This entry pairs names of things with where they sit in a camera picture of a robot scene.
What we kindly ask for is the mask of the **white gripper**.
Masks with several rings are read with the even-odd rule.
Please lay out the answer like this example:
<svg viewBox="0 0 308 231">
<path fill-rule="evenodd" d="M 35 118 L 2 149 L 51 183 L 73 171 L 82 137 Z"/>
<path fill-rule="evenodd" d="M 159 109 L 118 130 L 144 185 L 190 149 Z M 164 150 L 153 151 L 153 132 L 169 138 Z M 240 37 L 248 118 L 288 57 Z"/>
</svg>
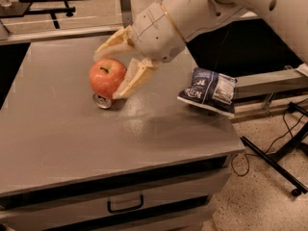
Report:
<svg viewBox="0 0 308 231">
<path fill-rule="evenodd" d="M 94 51 L 93 60 L 97 62 L 118 54 L 131 53 L 135 48 L 147 57 L 142 61 L 135 58 L 131 60 L 124 80 L 113 94 L 113 99 L 127 99 L 154 76 L 159 69 L 159 62 L 171 62 L 185 46 L 183 36 L 164 5 L 153 3 L 138 14 L 132 27 L 120 28 L 102 43 Z"/>
</svg>

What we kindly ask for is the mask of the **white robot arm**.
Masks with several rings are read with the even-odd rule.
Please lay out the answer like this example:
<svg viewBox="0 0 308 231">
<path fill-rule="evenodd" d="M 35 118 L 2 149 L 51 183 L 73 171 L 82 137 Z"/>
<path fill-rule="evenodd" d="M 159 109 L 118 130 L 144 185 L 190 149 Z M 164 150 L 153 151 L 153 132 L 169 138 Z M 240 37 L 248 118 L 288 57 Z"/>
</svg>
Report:
<svg viewBox="0 0 308 231">
<path fill-rule="evenodd" d="M 153 3 L 134 22 L 119 29 L 94 52 L 93 58 L 140 53 L 130 68 L 139 70 L 125 77 L 113 99 L 131 96 L 146 83 L 161 63 L 171 62 L 187 42 L 212 32 L 251 11 L 304 62 L 308 63 L 308 0 L 163 0 Z"/>
</svg>

